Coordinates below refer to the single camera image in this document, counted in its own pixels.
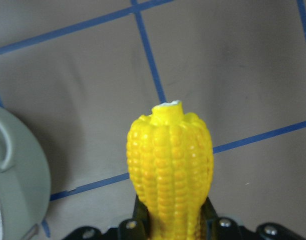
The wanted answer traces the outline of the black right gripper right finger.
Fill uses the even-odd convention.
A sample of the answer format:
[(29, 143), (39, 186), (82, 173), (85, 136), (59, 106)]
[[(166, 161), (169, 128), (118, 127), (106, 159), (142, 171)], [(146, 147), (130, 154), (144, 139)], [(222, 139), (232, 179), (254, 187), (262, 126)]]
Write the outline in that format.
[(201, 207), (201, 221), (204, 240), (300, 240), (303, 236), (274, 222), (265, 222), (256, 227), (255, 231), (246, 228), (245, 224), (225, 215), (218, 215), (209, 198)]

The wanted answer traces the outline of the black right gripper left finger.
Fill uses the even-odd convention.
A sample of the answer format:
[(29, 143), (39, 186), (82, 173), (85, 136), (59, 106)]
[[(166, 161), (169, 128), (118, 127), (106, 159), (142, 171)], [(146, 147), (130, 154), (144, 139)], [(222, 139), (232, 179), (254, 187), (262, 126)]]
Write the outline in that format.
[(132, 217), (125, 219), (119, 223), (117, 227), (109, 228), (102, 233), (98, 228), (93, 226), (82, 226), (67, 236), (67, 240), (147, 240), (150, 232), (150, 221), (148, 210), (145, 205), (140, 202), (139, 198), (135, 198)]

